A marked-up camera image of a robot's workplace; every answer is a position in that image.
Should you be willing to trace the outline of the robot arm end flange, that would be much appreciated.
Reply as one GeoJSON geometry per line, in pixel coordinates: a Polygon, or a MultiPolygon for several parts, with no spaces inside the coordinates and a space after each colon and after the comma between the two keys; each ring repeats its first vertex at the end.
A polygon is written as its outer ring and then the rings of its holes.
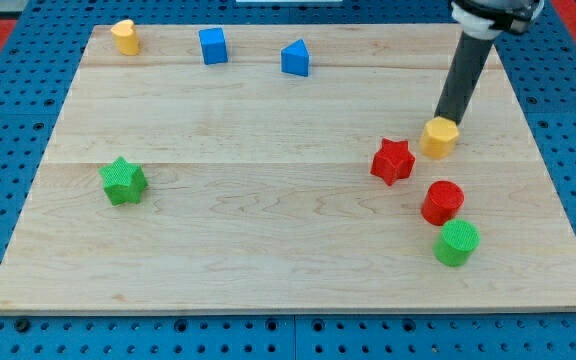
{"type": "Polygon", "coordinates": [[[522,35],[545,7],[544,0],[450,0],[452,18],[475,39],[494,40],[503,32],[522,35]]]}

